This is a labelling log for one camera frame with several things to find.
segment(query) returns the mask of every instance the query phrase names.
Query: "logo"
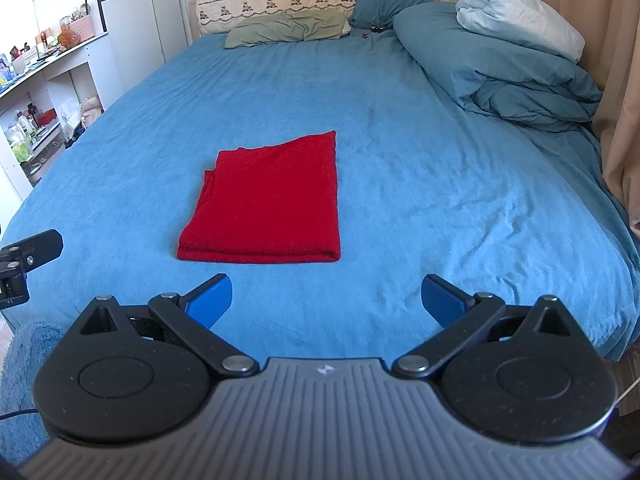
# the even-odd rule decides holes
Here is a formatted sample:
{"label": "logo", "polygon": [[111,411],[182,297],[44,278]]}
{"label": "logo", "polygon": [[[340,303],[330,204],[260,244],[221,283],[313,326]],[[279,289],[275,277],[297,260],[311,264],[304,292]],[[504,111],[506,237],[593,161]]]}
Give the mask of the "logo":
{"label": "logo", "polygon": [[324,363],[322,366],[318,367],[318,373],[327,377],[327,375],[331,375],[334,373],[335,368],[327,363]]}

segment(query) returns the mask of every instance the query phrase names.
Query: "red cloth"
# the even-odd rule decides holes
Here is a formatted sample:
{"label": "red cloth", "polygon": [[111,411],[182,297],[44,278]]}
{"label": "red cloth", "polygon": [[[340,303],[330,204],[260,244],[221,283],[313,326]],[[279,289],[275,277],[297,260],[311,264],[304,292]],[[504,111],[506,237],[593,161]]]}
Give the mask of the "red cloth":
{"label": "red cloth", "polygon": [[340,259],[335,132],[220,152],[178,258],[233,264]]}

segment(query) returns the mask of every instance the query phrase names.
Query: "black cable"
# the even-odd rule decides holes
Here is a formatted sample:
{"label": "black cable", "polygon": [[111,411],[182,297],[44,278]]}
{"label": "black cable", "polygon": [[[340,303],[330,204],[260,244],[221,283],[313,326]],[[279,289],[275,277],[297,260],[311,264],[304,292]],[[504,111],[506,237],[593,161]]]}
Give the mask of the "black cable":
{"label": "black cable", "polygon": [[18,415],[27,415],[28,413],[38,413],[38,410],[31,408],[30,410],[18,410],[17,412],[5,413],[4,415],[0,415],[0,420],[7,420],[8,418]]}

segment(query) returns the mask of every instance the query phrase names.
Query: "teal pillow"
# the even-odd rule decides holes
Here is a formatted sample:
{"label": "teal pillow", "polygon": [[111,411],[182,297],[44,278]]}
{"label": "teal pillow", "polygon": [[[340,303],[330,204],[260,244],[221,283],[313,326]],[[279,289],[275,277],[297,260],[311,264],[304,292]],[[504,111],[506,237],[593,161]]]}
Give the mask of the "teal pillow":
{"label": "teal pillow", "polygon": [[351,15],[355,28],[392,28],[394,16],[403,9],[433,0],[356,0]]}

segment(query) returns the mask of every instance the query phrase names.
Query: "pink basket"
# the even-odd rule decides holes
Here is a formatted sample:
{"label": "pink basket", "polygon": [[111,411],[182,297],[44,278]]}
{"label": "pink basket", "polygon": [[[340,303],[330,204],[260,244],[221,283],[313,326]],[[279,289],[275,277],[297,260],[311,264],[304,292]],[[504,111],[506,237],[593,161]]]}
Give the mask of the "pink basket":
{"label": "pink basket", "polygon": [[92,22],[91,16],[83,16],[79,20],[69,23],[69,28],[80,36],[80,41],[85,41],[95,36],[94,22]]}

